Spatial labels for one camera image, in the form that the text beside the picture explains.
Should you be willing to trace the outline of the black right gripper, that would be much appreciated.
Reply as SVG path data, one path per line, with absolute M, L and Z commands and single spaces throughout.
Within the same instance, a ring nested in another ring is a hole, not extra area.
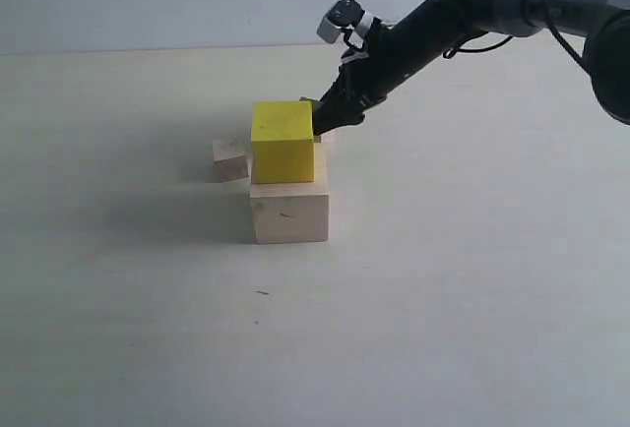
M 467 36 L 469 16 L 466 0 L 425 0 L 392 28 L 372 34 L 367 56 L 342 65 L 338 78 L 314 101 L 313 134 L 360 125 L 365 120 L 361 107 L 383 101 Z

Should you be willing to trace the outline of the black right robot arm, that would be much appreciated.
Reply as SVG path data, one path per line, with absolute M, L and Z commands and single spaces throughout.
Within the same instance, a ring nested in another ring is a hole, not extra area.
M 317 33 L 341 38 L 339 73 L 319 100 L 313 132 L 321 136 L 356 126 L 438 57 L 451 59 L 466 43 L 489 33 L 507 39 L 549 31 L 586 73 L 601 108 L 629 122 L 629 0 L 424 0 L 388 25 L 355 0 L 339 0 Z

